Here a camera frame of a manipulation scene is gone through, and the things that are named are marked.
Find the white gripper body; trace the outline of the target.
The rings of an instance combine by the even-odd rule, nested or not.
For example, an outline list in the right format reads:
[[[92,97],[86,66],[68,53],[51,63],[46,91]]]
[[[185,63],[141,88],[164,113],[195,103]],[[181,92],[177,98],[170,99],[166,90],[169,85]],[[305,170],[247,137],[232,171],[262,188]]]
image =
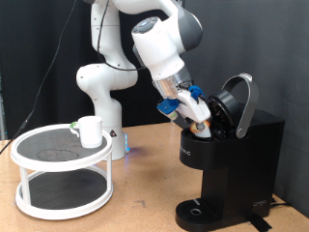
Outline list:
[[[203,123],[211,117],[211,112],[206,103],[202,100],[195,101],[188,91],[179,92],[177,99],[180,102],[177,111],[183,117],[187,117],[196,123]]]

